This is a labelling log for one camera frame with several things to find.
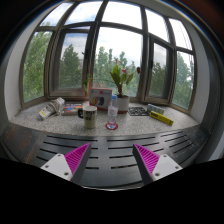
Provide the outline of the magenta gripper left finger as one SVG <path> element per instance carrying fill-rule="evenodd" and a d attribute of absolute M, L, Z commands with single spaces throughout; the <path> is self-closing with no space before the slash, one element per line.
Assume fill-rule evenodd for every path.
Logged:
<path fill-rule="evenodd" d="M 91 144 L 87 143 L 65 155 L 56 154 L 42 166 L 42 169 L 79 185 L 90 153 Z"/>

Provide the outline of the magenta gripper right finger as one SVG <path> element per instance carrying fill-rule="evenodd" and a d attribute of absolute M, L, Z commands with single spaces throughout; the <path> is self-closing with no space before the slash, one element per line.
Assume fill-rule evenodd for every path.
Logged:
<path fill-rule="evenodd" d="M 138 144 L 133 145 L 133 155 L 144 185 L 182 169 L 168 154 L 158 155 Z"/>

